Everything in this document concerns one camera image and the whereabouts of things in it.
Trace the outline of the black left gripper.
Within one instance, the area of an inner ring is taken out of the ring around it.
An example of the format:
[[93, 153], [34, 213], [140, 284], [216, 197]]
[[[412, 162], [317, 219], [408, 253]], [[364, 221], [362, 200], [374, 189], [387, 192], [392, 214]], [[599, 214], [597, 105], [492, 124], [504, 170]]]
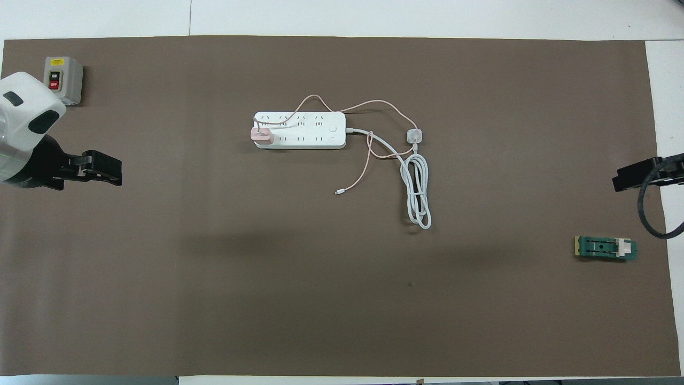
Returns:
[[122, 161], [96, 150], [85, 151], [82, 156], [85, 158], [81, 165], [83, 173], [72, 163], [76, 155], [64, 152], [56, 139], [46, 135], [33, 149], [27, 164], [15, 175], [15, 185], [24, 189], [47, 187], [60, 191], [66, 181], [122, 186]]

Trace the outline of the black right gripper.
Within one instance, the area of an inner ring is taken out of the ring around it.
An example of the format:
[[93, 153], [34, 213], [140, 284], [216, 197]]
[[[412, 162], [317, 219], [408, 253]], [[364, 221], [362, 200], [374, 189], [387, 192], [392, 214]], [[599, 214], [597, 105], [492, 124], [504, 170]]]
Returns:
[[612, 178], [613, 189], [623, 192], [640, 189], [645, 182], [653, 184], [647, 177], [655, 166], [657, 186], [683, 185], [683, 153], [680, 153], [665, 158], [648, 158], [619, 168], [616, 177]]

